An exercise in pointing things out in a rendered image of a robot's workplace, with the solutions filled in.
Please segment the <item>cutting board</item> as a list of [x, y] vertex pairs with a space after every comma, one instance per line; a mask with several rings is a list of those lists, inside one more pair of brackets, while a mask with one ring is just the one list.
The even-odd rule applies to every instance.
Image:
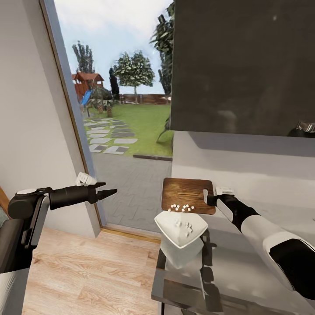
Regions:
[[213, 215], [216, 208], [204, 202], [204, 189], [208, 191], [208, 196], [214, 196], [211, 180], [165, 178], [161, 208], [165, 211]]

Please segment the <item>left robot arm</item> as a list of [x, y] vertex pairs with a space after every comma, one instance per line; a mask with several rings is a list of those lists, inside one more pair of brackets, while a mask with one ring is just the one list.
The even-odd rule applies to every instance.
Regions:
[[95, 188], [106, 185], [96, 181], [80, 172], [75, 186], [26, 189], [10, 200], [8, 215], [12, 219], [0, 228], [0, 315], [22, 315], [32, 251], [38, 246], [49, 206], [54, 210], [85, 201], [94, 204], [117, 193], [117, 189], [96, 193]]

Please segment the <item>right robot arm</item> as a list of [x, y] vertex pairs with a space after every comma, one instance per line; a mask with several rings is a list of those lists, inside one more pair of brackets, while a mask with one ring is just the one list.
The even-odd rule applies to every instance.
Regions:
[[315, 248], [239, 201], [231, 187], [216, 186], [207, 205], [216, 206], [250, 242], [278, 281], [299, 292], [315, 309]]

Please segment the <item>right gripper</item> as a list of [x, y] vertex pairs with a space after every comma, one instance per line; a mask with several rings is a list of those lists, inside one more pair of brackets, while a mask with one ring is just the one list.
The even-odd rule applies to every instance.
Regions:
[[217, 198], [219, 196], [207, 196], [207, 205], [217, 207]]

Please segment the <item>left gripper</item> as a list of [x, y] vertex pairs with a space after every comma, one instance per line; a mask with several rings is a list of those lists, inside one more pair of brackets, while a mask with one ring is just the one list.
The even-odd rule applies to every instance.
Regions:
[[90, 204], [98, 202], [108, 196], [117, 193], [117, 189], [102, 190], [96, 193], [95, 188], [106, 185], [105, 182], [97, 182], [95, 185], [89, 186], [70, 186], [65, 187], [66, 191], [66, 206], [88, 201]]

